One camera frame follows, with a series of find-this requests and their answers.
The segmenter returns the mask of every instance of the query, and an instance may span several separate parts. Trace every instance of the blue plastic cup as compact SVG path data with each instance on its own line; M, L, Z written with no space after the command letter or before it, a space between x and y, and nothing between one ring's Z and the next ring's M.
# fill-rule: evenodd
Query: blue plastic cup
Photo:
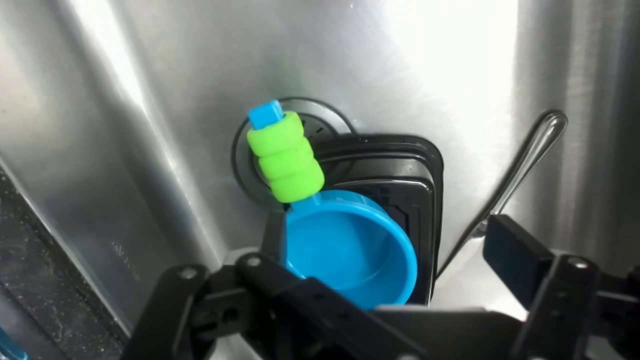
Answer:
M370 199L324 191L286 214L283 267L313 277L359 309L406 305L415 253L406 233Z

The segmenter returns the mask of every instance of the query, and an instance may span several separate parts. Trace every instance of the black mount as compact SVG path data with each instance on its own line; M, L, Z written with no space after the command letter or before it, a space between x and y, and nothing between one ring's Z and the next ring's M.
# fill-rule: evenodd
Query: black mount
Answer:
M274 212L265 244L283 237ZM208 274L168 270L124 358L205 358L216 341L241 334L263 358L588 358L589 334L626 358L640 356L640 269L615 278L580 257L552 257L507 216L487 222L483 259L529 310L526 322L498 313L363 313L321 283L300 280L270 250Z

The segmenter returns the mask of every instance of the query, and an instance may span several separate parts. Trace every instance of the stainless steel surface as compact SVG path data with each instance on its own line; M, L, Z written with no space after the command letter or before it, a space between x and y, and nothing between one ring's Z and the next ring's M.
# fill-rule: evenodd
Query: stainless steel surface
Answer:
M309 96L357 133L439 146L439 261L487 202L534 119L557 146L504 208L608 270L637 261L640 3L0 3L0 159L129 328L157 274L255 246L235 184L245 108Z
M545 151L555 143L566 127L566 116L557 111L545 112L538 124L534 127L529 139L522 146L518 159L511 169L504 176L502 184L496 189L493 197L476 216L476 221L463 231L456 248L448 255L448 261L442 265L439 273L445 270L450 261L457 255L457 250L471 239L483 239L487 216L499 214L507 200L514 197L518 187L524 182L526 174L538 165L538 161L545 155Z

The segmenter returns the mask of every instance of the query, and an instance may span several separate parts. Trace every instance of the brushed metal panel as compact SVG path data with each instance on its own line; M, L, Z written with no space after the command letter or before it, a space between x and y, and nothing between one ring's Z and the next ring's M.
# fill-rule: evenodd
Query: brushed metal panel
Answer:
M442 253L547 108L570 123L506 206L624 270L640 244L634 0L0 3L0 157L129 328L162 269L259 242L229 148L248 106L319 99L445 165Z

